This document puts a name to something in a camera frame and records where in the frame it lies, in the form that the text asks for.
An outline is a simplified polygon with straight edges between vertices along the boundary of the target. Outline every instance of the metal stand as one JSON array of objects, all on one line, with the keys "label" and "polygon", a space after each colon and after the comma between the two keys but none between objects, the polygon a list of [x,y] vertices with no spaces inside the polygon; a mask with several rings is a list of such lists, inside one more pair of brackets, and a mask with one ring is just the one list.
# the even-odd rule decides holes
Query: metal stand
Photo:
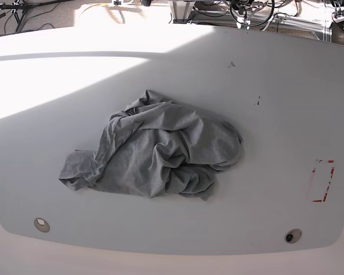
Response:
[{"label": "metal stand", "polygon": [[23,20],[25,15],[30,9],[34,9],[36,7],[42,7],[62,2],[69,2],[74,0],[54,0],[44,3],[27,3],[25,0],[15,0],[14,3],[11,5],[7,5],[5,3],[0,3],[0,10],[12,10],[11,13],[13,14],[15,20],[17,21],[17,27],[15,29],[15,33],[20,33],[23,26]]},{"label": "metal stand", "polygon": [[[197,1],[202,0],[195,0],[195,1],[179,1],[179,0],[170,0],[169,5],[171,7],[171,13],[173,16],[174,23],[187,23],[188,18],[191,18],[191,21],[194,23],[224,23],[224,24],[234,24],[237,27],[238,23],[232,19],[230,14],[226,14],[223,16],[219,16],[217,18],[212,18],[208,15],[204,15],[204,13],[217,13],[220,14],[221,11],[212,11],[212,10],[201,10],[202,13],[198,13],[193,11],[192,8]],[[229,7],[229,4],[226,0],[222,1],[224,4]],[[253,14],[250,18],[252,23],[262,22],[264,19],[264,15],[260,14]],[[331,42],[331,21],[325,20],[322,21],[307,21],[297,17],[288,17],[279,15],[273,18],[270,21],[270,26],[276,26],[279,23],[279,27],[286,28],[286,29],[294,29],[294,30],[304,30],[307,32],[311,32],[319,40]]]}]

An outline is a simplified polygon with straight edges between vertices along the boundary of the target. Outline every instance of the gray shirt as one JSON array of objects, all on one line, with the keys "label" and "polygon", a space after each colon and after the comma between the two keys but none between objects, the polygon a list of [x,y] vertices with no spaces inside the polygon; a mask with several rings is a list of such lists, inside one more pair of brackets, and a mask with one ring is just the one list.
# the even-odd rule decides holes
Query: gray shirt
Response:
[{"label": "gray shirt", "polygon": [[228,122],[146,91],[111,116],[97,151],[67,156],[60,180],[73,190],[206,200],[215,173],[237,163],[241,152],[240,136]]}]

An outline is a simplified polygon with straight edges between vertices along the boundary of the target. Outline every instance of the floor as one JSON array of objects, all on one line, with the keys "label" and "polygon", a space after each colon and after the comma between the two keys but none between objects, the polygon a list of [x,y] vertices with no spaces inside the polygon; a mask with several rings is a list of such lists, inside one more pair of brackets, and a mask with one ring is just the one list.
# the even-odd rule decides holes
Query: floor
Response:
[{"label": "floor", "polygon": [[[28,2],[47,2],[48,0],[31,0]],[[24,21],[23,31],[44,30],[63,27],[99,28],[109,24],[168,24],[171,21],[170,7],[167,1],[153,1],[150,7],[141,5],[140,0],[133,0],[129,5],[110,7],[107,0],[76,0],[61,4],[37,7],[30,10]],[[223,4],[207,6],[196,3],[200,10],[225,10]],[[288,0],[280,12],[296,14],[294,1]],[[325,20],[329,17],[322,0],[302,0],[298,3],[298,17],[306,20]],[[0,35],[13,33],[16,22],[11,13],[0,19]],[[314,39],[309,32],[269,27],[269,32],[278,32]],[[344,33],[336,25],[333,28],[333,42],[344,45]]]}]

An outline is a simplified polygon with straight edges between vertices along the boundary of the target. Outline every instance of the white table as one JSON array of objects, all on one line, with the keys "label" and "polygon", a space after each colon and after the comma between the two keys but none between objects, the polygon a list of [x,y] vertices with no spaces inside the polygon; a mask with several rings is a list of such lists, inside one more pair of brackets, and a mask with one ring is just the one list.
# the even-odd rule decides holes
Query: white table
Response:
[{"label": "white table", "polygon": [[[110,115],[146,89],[219,113],[242,134],[245,157],[218,176],[208,202],[73,192],[58,181],[66,155],[96,150]],[[313,202],[332,166],[326,201]],[[186,25],[0,38],[0,223],[27,237],[158,254],[334,243],[344,225],[344,47]],[[303,236],[287,244],[294,228]]]}]

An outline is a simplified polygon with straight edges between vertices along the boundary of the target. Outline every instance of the metal grommet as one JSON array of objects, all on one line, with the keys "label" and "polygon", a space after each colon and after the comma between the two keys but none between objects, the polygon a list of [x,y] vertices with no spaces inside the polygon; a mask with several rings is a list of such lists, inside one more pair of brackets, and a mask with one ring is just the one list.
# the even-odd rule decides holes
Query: metal grommet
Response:
[{"label": "metal grommet", "polygon": [[45,221],[42,218],[36,218],[34,219],[34,226],[43,233],[47,233],[50,231],[50,225],[48,224],[47,221]]},{"label": "metal grommet", "polygon": [[302,237],[301,229],[293,229],[286,234],[286,236],[284,237],[284,240],[287,243],[296,243],[299,241],[301,237]]}]

